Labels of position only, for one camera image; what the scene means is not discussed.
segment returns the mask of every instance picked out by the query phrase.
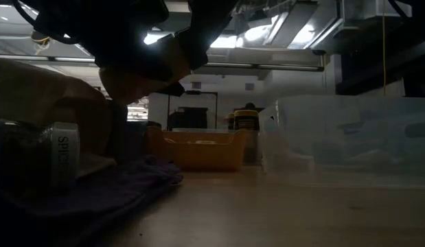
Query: yellow container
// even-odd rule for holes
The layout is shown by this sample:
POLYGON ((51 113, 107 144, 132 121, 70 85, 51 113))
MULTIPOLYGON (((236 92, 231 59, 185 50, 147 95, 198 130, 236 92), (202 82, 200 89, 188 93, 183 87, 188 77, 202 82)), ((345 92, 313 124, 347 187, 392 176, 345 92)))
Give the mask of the yellow container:
POLYGON ((238 171, 249 131, 235 133, 166 132, 148 127, 150 154, 174 161, 182 170, 238 171))

